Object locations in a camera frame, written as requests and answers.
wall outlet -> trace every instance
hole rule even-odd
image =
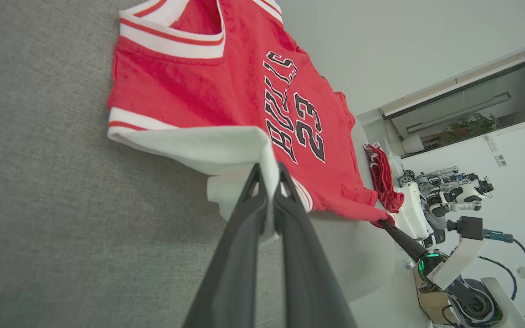
[[[492,152],[496,152],[499,150],[498,141],[496,139],[488,140],[487,143],[489,144],[489,147],[491,148]]]
[[[508,165],[508,163],[506,163],[506,159],[504,158],[503,155],[498,155],[495,158],[498,160],[498,165],[499,166],[507,166]]]

red cloth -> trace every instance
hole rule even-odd
[[[150,0],[120,15],[109,127],[260,127],[313,210],[392,222],[363,187],[344,94],[283,29],[274,0]]]
[[[370,172],[374,180],[374,188],[378,191],[378,197],[386,210],[398,213],[398,209],[404,203],[404,194],[394,191],[392,185],[392,172],[388,156],[378,143],[374,145],[365,144],[364,148],[370,156]]]

potted plant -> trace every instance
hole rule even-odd
[[[476,113],[473,115],[472,120],[465,117],[458,118],[456,123],[450,124],[449,128],[444,128],[440,135],[440,140],[444,145],[450,145],[461,140],[495,131],[499,128],[499,120],[493,114],[490,114],[489,118],[486,118]]]

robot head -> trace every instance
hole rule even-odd
[[[489,193],[490,191],[493,191],[494,185],[491,184],[491,181],[487,177],[485,177],[484,180],[479,180],[479,185],[475,187],[475,190],[477,190],[477,192],[480,195],[483,195],[485,193]]]

white jersey trim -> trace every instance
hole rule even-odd
[[[281,7],[274,0],[252,0],[255,4],[259,5],[266,12],[271,14],[281,23],[283,23],[283,14],[281,12]]]
[[[128,110],[124,110],[117,107],[111,108],[111,112],[108,115],[108,126],[108,134],[111,134],[111,131],[121,130],[121,127],[127,127],[129,129],[132,129],[133,131],[142,131],[147,129],[178,128],[177,126],[164,123],[162,121],[156,120],[155,118],[150,118],[149,116],[129,112]]]
[[[313,199],[311,198],[311,195],[309,195],[309,192],[307,191],[307,189],[305,189],[302,183],[295,180],[294,177],[291,177],[291,179],[293,179],[293,184],[295,188],[297,189],[297,193],[299,194],[301,203],[303,203],[304,205],[305,211],[307,213],[311,212],[311,210],[313,209]]]
[[[217,1],[221,20],[221,32],[216,35],[200,35],[169,27],[187,6],[188,0],[149,0],[119,11],[120,34],[148,49],[181,58],[220,58],[224,54],[226,32]]]
[[[121,135],[124,133],[131,133],[131,132],[137,132],[136,129],[128,128],[128,127],[108,127],[108,133],[107,136],[109,139],[115,140],[116,135]]]

